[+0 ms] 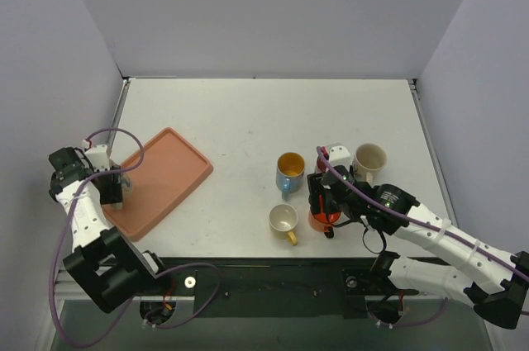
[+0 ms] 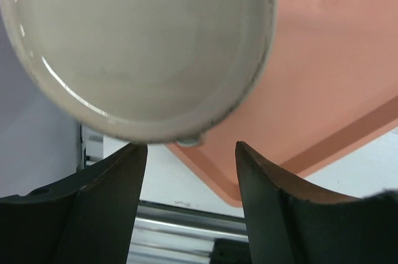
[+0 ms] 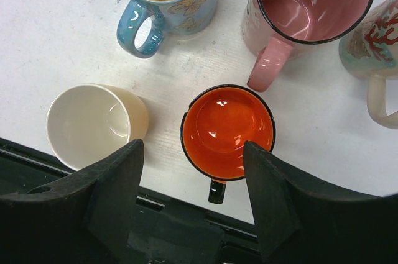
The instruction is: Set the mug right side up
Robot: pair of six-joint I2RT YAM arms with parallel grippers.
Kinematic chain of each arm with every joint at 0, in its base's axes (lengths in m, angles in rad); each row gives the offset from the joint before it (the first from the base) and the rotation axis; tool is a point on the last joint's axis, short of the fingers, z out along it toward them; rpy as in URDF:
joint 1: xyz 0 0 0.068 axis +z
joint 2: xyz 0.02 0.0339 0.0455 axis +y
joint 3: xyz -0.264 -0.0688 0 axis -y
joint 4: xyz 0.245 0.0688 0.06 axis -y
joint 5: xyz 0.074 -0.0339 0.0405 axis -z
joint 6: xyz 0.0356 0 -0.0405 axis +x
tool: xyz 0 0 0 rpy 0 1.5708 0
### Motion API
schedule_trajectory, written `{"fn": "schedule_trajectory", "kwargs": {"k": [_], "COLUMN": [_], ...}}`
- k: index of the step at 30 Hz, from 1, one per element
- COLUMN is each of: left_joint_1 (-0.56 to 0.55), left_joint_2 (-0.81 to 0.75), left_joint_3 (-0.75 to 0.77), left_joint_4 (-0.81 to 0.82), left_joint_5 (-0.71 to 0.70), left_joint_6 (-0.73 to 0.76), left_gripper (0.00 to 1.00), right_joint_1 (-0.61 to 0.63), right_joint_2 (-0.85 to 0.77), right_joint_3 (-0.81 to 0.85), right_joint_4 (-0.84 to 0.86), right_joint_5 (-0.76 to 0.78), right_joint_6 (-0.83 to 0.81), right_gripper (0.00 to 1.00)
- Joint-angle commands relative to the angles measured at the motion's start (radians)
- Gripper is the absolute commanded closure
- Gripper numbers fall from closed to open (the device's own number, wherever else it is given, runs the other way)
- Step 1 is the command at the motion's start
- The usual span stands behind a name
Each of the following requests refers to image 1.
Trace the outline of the dark red pink mug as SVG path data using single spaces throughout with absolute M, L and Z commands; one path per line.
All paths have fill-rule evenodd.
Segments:
M 326 171 L 327 171 L 326 165 L 319 158 L 317 158 L 315 168 L 314 168 L 314 173 L 325 173 Z

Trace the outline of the blue butterfly mug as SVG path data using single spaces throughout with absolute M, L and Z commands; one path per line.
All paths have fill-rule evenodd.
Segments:
M 298 192 L 303 186 L 305 162 L 300 154 L 287 152 L 279 156 L 276 164 L 276 187 L 283 201 Z

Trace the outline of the orange mug black handle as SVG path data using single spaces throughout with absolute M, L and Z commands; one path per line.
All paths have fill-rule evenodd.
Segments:
M 334 237 L 333 225 L 340 219 L 341 213 L 335 212 L 330 215 L 320 212 L 313 214 L 308 212 L 308 223 L 317 232 L 323 233 L 326 238 Z

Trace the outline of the cream mug yellow handle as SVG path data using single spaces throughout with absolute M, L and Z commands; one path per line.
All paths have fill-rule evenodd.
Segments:
M 269 228 L 272 234 L 281 240 L 287 240 L 292 246 L 298 245 L 295 229 L 298 225 L 298 213 L 289 204 L 274 206 L 269 213 Z

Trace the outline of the cream floral mug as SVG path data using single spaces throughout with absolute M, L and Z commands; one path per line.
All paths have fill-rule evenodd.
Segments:
M 354 154 L 352 168 L 357 181 L 372 183 L 388 162 L 384 149 L 372 143 L 360 145 Z

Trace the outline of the tall cream bird mug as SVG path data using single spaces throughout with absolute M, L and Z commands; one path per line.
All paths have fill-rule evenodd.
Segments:
M 134 184 L 131 178 L 126 173 L 122 173 L 120 177 L 121 177 L 121 186 L 122 186 L 123 193 L 126 194 L 126 193 L 132 192 Z

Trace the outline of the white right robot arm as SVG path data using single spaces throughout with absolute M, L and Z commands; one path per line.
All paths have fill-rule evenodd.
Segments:
M 496 249 L 433 213 L 413 195 L 391 184 L 372 186 L 342 165 L 307 177 L 313 216 L 331 228 L 360 223 L 382 238 L 415 244 L 441 260 L 426 263 L 383 249 L 369 271 L 378 292 L 414 290 L 470 306 L 483 320 L 517 328 L 528 293 L 528 253 Z

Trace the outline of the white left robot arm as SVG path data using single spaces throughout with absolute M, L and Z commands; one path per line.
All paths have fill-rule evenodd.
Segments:
M 106 145 L 64 147 L 50 154 L 54 172 L 49 194 L 69 216 L 72 252 L 64 268 L 105 313 L 143 293 L 159 295 L 172 286 L 156 254 L 140 252 L 104 215 L 120 206 L 130 183 Z

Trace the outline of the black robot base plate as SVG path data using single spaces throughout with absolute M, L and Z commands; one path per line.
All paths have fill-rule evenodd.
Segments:
M 201 318 L 364 318 L 371 301 L 401 291 L 370 271 L 372 258 L 164 258 L 191 264 Z

